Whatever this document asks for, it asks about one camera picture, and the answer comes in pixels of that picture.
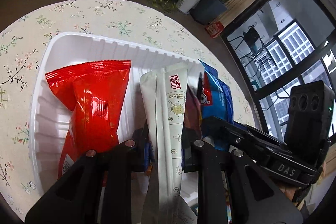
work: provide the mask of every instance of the cartoon eye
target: cartoon eye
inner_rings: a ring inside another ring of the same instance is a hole
[[[201,104],[205,104],[207,100],[208,100],[207,96],[204,93],[202,93],[202,95],[201,95]]]

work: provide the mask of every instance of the metal screw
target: metal screw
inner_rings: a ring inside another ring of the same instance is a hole
[[[242,157],[244,155],[244,152],[242,150],[236,149],[233,150],[233,154],[237,157]]]
[[[85,156],[92,158],[97,154],[96,150],[87,150]]]
[[[204,142],[202,140],[196,140],[196,141],[194,141],[194,145],[196,145],[198,147],[202,147],[204,145]]]
[[[127,147],[133,147],[135,145],[135,141],[134,140],[128,140],[125,142],[125,145]]]

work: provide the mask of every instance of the camera lens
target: camera lens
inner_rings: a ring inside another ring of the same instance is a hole
[[[300,110],[305,110],[307,108],[308,100],[307,95],[303,94],[301,95],[299,99],[299,108]]]
[[[314,95],[311,100],[311,109],[317,110],[317,107],[319,106],[319,97],[317,95]]]
[[[295,104],[296,104],[296,97],[293,96],[293,97],[292,97],[292,100],[291,100],[291,108],[294,108],[294,107],[295,107]]]

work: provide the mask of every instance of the flower pattern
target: flower pattern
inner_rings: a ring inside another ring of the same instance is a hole
[[[22,16],[0,33],[0,191],[24,220],[43,193],[29,154],[31,95],[44,51],[61,32],[94,33],[162,48],[216,66],[234,98],[235,121],[254,125],[251,108],[236,81],[181,24],[124,0],[67,0]]]

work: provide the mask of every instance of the pink flower print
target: pink flower print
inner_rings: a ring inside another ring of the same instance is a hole
[[[7,162],[7,166],[9,167],[9,169],[10,169],[11,171],[14,171],[14,165],[12,164],[12,161],[8,161],[8,162]]]
[[[34,67],[34,64],[33,64],[33,63],[29,63],[29,64],[27,65],[27,69],[28,69],[28,70],[31,70],[33,67]]]
[[[24,61],[24,60],[23,60],[22,58],[17,58],[17,59],[16,59],[16,65],[17,65],[17,66],[22,66],[23,61]]]
[[[28,59],[29,57],[31,57],[31,55],[32,55],[32,52],[26,52],[26,59]]]

